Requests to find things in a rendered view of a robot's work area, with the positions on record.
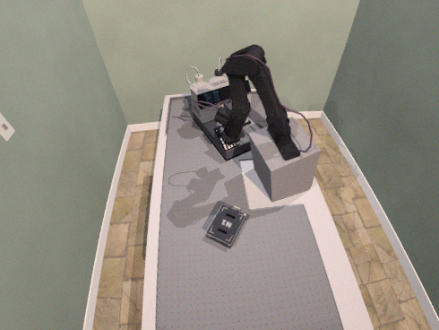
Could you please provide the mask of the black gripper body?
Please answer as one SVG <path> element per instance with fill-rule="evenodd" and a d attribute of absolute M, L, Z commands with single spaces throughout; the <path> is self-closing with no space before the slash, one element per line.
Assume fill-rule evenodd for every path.
<path fill-rule="evenodd" d="M 240 132 L 239 132 L 239 133 L 240 133 Z M 240 133 L 240 134 L 239 134 L 239 133 L 234 133 L 234 132 L 232 132 L 232 131 L 229 129 L 228 136 L 225 134 L 224 131 L 222 131 L 220 134 L 221 134 L 221 136 L 224 138 L 225 143 L 226 143 L 227 145 L 230 145 L 230 144 L 232 144 L 232 143 L 235 143 L 235 142 L 240 141 L 240 138 L 245 137 L 245 134 L 244 134 L 244 132 L 243 132 L 242 130 L 241 130 L 241 133 Z"/>

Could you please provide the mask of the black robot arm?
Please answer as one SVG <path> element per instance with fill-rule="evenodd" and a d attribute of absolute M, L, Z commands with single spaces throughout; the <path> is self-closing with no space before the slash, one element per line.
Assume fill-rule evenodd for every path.
<path fill-rule="evenodd" d="M 242 51 L 244 51 L 244 53 Z M 288 119 L 288 113 L 285 108 L 280 106 L 277 100 L 277 96 L 271 85 L 268 69 L 257 60 L 257 58 L 259 58 L 263 63 L 267 63 L 263 48 L 258 45 L 251 45 L 238 50 L 231 54 L 231 56 L 243 54 L 247 55 L 243 56 L 242 59 L 239 59 L 239 57 L 234 59 L 235 57 L 233 57 L 229 59 L 233 59 L 233 61 L 228 60 L 221 67 L 221 72 L 223 74 L 227 73 L 232 109 L 229 110 L 219 107 L 214 121 L 225 126 L 224 132 L 227 136 L 229 129 L 234 133 L 241 132 L 244 122 L 251 111 L 245 84 L 245 77 L 251 75 L 248 76 L 248 78 L 254 85 L 265 109 L 268 131 L 280 150 L 282 157 L 287 161 L 300 156 L 299 149 L 293 140 L 289 138 L 291 127 L 289 126 L 290 120 Z"/>

